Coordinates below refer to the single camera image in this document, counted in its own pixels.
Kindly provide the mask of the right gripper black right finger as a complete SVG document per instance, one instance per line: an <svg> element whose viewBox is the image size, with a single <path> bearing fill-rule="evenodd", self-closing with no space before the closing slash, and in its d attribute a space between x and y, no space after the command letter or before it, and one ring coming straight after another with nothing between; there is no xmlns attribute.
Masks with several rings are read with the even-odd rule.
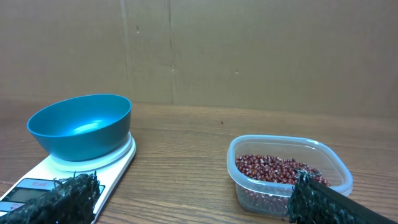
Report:
<svg viewBox="0 0 398 224"><path fill-rule="evenodd" d="M297 224L397 224L300 170L287 206L290 223Z"/></svg>

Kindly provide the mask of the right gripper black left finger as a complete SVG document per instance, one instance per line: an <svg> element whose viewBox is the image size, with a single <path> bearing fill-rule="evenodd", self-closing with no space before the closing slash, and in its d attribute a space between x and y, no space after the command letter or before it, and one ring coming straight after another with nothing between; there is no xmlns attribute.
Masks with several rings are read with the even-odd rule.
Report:
<svg viewBox="0 0 398 224"><path fill-rule="evenodd" d="M1 217L1 224L90 224L100 197L96 172L56 179L55 189Z"/></svg>

